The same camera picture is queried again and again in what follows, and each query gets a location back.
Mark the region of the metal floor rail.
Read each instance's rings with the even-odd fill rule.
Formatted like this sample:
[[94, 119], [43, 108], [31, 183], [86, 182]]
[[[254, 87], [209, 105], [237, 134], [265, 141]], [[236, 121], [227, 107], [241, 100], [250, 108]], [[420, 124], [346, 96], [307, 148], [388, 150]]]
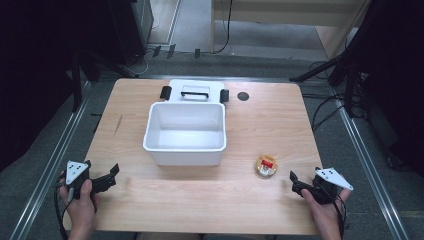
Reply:
[[28, 235], [51, 184], [55, 180], [56, 172], [59, 169], [63, 156], [84, 114], [93, 86], [94, 83], [90, 83], [89, 81], [83, 85], [83, 98], [81, 105], [69, 117], [69, 120], [8, 240], [24, 240]]
[[378, 169], [379, 159], [384, 156], [384, 151], [380, 146], [379, 139], [374, 134], [374, 129], [366, 120], [350, 117], [344, 100], [336, 100], [335, 104], [340, 108], [343, 124], [393, 240], [411, 240]]

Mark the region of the person's right hand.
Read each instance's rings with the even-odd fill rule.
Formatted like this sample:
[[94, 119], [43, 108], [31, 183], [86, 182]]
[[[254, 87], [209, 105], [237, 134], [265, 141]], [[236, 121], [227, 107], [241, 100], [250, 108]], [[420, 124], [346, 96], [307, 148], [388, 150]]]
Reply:
[[316, 202], [308, 190], [302, 191], [302, 196], [310, 208], [312, 218], [319, 233], [325, 230], [336, 230], [340, 233], [338, 214], [342, 213], [344, 210], [344, 204], [346, 203], [350, 194], [350, 190], [343, 189], [340, 192], [339, 198], [335, 201], [336, 205], [320, 205]]

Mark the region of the black tripod stand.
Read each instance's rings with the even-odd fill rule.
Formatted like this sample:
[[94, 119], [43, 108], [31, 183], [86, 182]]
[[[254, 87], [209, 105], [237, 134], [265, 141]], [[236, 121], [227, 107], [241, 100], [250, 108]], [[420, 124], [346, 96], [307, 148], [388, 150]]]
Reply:
[[360, 58], [365, 56], [366, 45], [372, 38], [371, 32], [377, 26], [386, 3], [387, 0], [372, 0], [363, 23], [342, 53], [298, 77], [290, 78], [290, 81], [304, 82], [318, 73], [333, 67], [328, 83], [330, 86], [335, 87], [339, 86], [343, 80], [346, 80], [344, 108], [348, 115], [353, 117], [354, 82], [359, 76]]

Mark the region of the white plastic storage box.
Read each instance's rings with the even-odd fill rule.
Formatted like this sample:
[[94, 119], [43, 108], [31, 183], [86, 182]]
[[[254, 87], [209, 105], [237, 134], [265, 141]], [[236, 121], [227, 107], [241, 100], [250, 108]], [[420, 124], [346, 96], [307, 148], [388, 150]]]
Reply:
[[227, 146], [225, 106], [157, 102], [149, 111], [143, 148], [162, 166], [216, 166]]

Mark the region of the black metal stand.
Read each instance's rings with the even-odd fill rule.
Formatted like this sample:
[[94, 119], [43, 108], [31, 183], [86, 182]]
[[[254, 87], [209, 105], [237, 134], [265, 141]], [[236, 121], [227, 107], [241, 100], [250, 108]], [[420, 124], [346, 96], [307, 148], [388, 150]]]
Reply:
[[82, 87], [81, 87], [81, 72], [87, 76], [89, 81], [97, 81], [100, 78], [95, 63], [101, 63], [107, 68], [113, 70], [124, 78], [134, 78], [135, 75], [128, 70], [124, 70], [111, 61], [108, 61], [93, 50], [75, 48], [71, 57], [71, 76], [72, 76], [72, 93], [73, 93], [73, 108], [76, 112], [82, 105]]

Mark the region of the dark cabinet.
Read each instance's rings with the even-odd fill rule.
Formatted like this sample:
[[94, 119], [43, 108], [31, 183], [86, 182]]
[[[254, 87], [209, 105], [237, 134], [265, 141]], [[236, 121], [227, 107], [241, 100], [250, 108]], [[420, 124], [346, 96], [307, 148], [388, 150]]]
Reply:
[[144, 56], [154, 21], [150, 0], [108, 0], [118, 39], [118, 56], [126, 66]]

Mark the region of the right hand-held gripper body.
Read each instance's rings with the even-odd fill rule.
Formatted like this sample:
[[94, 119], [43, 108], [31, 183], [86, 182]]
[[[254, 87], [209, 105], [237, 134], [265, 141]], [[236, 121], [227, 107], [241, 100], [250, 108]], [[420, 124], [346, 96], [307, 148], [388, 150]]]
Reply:
[[338, 188], [354, 187], [334, 168], [315, 169], [313, 179], [314, 198], [319, 204], [330, 204], [338, 196]]

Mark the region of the person's left hand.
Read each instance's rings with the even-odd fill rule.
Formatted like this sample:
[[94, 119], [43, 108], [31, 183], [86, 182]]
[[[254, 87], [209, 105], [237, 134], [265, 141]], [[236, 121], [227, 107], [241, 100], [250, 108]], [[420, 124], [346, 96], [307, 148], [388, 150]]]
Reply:
[[68, 190], [62, 186], [59, 190], [60, 196], [65, 204], [68, 205], [68, 214], [71, 218], [72, 229], [74, 228], [87, 228], [95, 229], [96, 213], [94, 203], [91, 199], [92, 181], [87, 179], [80, 192], [80, 199], [68, 202]]

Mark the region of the light wooden furniture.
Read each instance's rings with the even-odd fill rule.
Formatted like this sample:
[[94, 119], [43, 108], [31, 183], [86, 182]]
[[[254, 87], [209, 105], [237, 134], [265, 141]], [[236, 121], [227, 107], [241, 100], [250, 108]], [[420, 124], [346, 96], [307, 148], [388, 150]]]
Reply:
[[371, 0], [211, 0], [210, 51], [215, 47], [215, 22], [234, 20], [311, 25], [328, 58], [342, 49], [354, 27], [362, 23]]

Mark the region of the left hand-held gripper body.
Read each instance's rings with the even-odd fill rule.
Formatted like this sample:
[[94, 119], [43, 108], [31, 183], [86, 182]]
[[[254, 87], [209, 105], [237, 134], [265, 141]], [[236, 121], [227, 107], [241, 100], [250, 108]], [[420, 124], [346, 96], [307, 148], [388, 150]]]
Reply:
[[90, 178], [89, 169], [91, 161], [75, 162], [69, 160], [65, 171], [65, 185], [68, 190], [69, 200], [79, 200], [80, 192], [84, 182]]

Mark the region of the dark curtain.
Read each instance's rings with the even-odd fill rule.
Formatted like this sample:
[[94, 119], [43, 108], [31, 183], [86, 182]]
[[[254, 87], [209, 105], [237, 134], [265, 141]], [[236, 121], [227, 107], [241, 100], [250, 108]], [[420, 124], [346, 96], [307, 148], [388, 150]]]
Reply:
[[424, 177], [424, 0], [371, 0], [358, 34], [364, 89], [398, 137], [389, 151]]
[[76, 90], [67, 71], [96, 0], [0, 0], [0, 172]]

